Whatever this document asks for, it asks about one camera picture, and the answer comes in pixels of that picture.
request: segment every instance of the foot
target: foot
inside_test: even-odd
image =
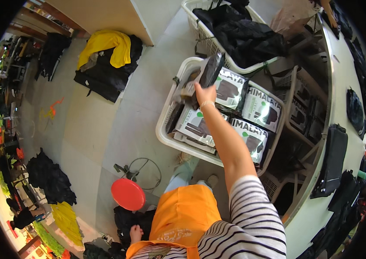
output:
[[[207,183],[212,189],[217,185],[218,182],[219,178],[214,174],[212,174],[211,176],[209,176],[209,178],[207,178]]]

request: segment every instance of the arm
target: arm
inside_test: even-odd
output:
[[[203,89],[195,83],[195,89],[200,105],[205,101],[216,100],[216,86]],[[211,104],[203,106],[201,111],[222,159],[226,188],[230,193],[232,185],[242,176],[248,174],[257,176],[255,166],[242,137],[222,118],[219,111]]]

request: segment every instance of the leg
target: leg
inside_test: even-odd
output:
[[[177,167],[164,193],[177,189],[178,187],[189,185],[193,176],[193,170],[196,168],[198,162],[199,158],[191,158],[189,161]]]

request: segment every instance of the yellow fabric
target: yellow fabric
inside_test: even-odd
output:
[[[163,194],[151,225],[150,241],[132,244],[127,250],[131,258],[151,244],[170,244],[187,248],[188,259],[199,259],[197,242],[220,218],[216,199],[204,185],[179,187]]]
[[[51,204],[52,216],[56,225],[61,231],[77,246],[83,246],[82,236],[79,232],[76,214],[71,205],[66,201],[58,204]]]
[[[114,48],[109,61],[114,68],[131,63],[131,40],[128,35],[113,30],[102,30],[92,34],[84,50],[79,55],[77,70],[88,62],[92,53]]]

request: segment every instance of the wall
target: wall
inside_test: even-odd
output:
[[[131,0],[143,19],[154,44],[158,43],[182,0]]]
[[[102,29],[113,29],[129,35],[135,34],[146,45],[153,45],[130,0],[47,0],[46,2],[90,34]]]

